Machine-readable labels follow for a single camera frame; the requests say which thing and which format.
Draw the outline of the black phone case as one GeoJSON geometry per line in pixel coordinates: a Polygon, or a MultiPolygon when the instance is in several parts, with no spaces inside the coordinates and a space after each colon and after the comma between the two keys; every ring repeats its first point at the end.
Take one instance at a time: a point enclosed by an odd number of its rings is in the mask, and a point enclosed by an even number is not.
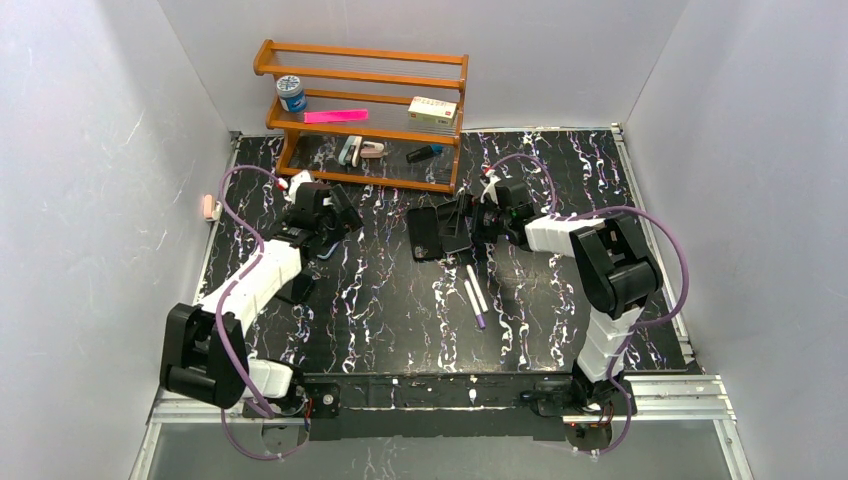
{"type": "Polygon", "coordinates": [[[435,207],[409,209],[406,222],[412,257],[416,262],[439,260],[444,257],[435,207]]]}

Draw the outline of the black smartphone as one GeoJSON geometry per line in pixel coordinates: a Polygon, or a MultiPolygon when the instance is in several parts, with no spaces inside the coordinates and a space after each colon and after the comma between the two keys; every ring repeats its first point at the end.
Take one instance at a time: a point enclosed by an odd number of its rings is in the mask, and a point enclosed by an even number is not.
{"type": "Polygon", "coordinates": [[[274,298],[290,305],[305,303],[315,285],[313,272],[304,270],[292,280],[286,282],[274,295],[274,298]]]}

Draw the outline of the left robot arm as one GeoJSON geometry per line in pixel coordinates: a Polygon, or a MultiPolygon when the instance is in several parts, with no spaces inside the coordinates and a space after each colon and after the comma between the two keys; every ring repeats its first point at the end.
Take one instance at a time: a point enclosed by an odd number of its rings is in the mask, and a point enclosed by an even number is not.
{"type": "Polygon", "coordinates": [[[229,409],[253,399],[264,416],[294,383],[293,366],[248,355],[247,330],[272,299],[306,279],[308,264],[328,258],[336,245],[363,226],[344,189],[314,181],[300,184],[278,223],[231,277],[198,303],[168,313],[160,366],[166,391],[229,409]]]}

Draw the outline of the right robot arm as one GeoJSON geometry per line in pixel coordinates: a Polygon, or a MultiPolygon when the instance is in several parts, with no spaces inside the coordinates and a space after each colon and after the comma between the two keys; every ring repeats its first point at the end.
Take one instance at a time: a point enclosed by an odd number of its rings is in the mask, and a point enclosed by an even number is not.
{"type": "Polygon", "coordinates": [[[584,345],[574,361],[570,391],[575,407],[602,405],[626,397],[623,354],[641,316],[664,284],[664,276],[635,221],[660,223],[630,206],[607,207],[564,217],[541,213],[525,185],[497,176],[484,181],[479,195],[459,194],[447,206],[448,217],[468,230],[474,243],[500,238],[529,252],[574,260],[589,304],[584,345]]]}

